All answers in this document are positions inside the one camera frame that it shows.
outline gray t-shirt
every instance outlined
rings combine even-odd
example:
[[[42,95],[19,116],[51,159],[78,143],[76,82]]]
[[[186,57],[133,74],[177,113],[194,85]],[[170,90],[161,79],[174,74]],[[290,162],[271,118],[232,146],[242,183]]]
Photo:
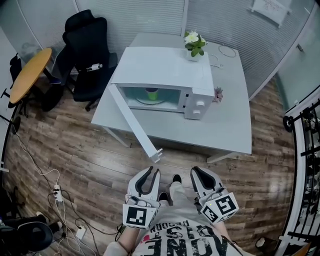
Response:
[[[151,229],[142,230],[133,256],[251,256],[221,235],[207,219],[170,207],[155,217]],[[126,256],[117,242],[107,247],[104,256]]]

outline potted plant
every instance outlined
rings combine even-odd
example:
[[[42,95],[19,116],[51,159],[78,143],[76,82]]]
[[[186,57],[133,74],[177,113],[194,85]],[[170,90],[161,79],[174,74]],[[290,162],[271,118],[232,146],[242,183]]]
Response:
[[[184,33],[184,42],[186,51],[186,59],[189,61],[197,62],[205,54],[202,47],[204,47],[207,42],[199,35],[196,31],[186,31]]]

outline wall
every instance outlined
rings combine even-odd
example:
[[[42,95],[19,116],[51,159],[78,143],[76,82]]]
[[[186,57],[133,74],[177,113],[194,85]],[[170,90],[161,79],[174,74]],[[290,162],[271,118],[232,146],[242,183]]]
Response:
[[[252,13],[253,0],[5,0],[0,25],[25,62],[46,47],[53,49],[54,59],[64,46],[67,18],[77,9],[91,9],[96,17],[107,19],[109,49],[121,57],[139,32],[179,35],[187,9],[188,30],[197,29],[208,41],[239,50],[251,96],[293,45],[315,4],[314,0],[278,1],[291,2],[292,9],[281,28]]]
[[[285,110],[300,102],[320,85],[320,8],[297,48],[277,73],[277,84]]]
[[[13,83],[10,74],[10,60],[16,55],[16,53],[16,50],[10,44],[0,26],[0,95],[5,89],[6,92],[10,94],[10,87]],[[14,108],[9,109],[8,103],[9,98],[5,95],[0,98],[0,115],[10,120]],[[2,118],[0,118],[0,156],[2,156],[7,129],[7,123]]]
[[[189,0],[186,29],[239,51],[249,97],[267,79],[303,29],[314,0],[290,0],[279,28],[251,12],[253,0]]]
[[[17,0],[6,0],[1,5],[0,26],[25,63],[41,51],[40,44],[21,15]]]

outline pants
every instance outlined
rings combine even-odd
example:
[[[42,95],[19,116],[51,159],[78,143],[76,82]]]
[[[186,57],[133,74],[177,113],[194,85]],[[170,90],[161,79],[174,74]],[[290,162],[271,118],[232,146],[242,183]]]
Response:
[[[177,208],[191,208],[196,209],[194,204],[187,198],[185,195],[185,189],[182,187],[182,184],[180,182],[173,182],[170,186],[170,197],[173,201],[173,206]],[[169,207],[169,202],[167,200],[161,200],[160,201],[160,209],[164,209]]]

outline microwave door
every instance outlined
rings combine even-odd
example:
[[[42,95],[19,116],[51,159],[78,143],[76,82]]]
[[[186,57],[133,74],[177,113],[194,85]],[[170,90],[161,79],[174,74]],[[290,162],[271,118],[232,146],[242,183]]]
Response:
[[[152,144],[150,139],[148,138],[145,131],[142,129],[140,123],[132,113],[131,109],[128,107],[125,99],[122,97],[120,91],[118,90],[117,86],[114,83],[111,83],[107,86],[107,89],[111,93],[115,103],[117,104],[118,108],[120,109],[123,117],[125,118],[126,122],[130,126],[131,130],[133,131],[135,137],[140,142],[141,146],[143,147],[144,151],[148,155],[148,157],[154,162],[158,162],[160,160],[160,156],[162,153],[162,148],[156,150],[155,146]]]

